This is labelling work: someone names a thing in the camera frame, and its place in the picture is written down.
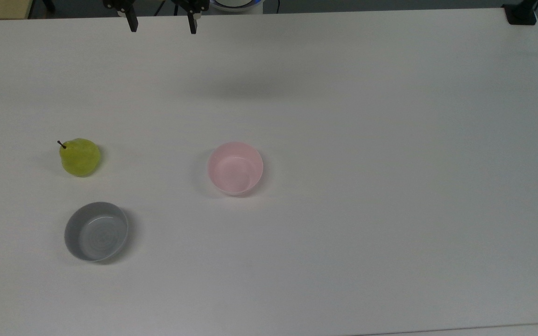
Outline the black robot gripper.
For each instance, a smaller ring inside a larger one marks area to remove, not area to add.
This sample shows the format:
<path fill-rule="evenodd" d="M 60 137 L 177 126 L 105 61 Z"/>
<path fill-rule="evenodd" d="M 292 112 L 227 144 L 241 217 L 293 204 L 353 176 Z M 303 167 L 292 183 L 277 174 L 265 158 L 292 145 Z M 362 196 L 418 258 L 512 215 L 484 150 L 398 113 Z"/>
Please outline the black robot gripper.
<path fill-rule="evenodd" d="M 191 34 L 197 33 L 197 21 L 200 19 L 200 13 L 207 11 L 210 6 L 209 0 L 171 0 L 175 6 L 187 12 L 188 23 Z M 118 15 L 125 17 L 128 21 L 131 32 L 136 32 L 138 20 L 133 4 L 135 0 L 104 0 L 103 6 L 118 11 Z"/>

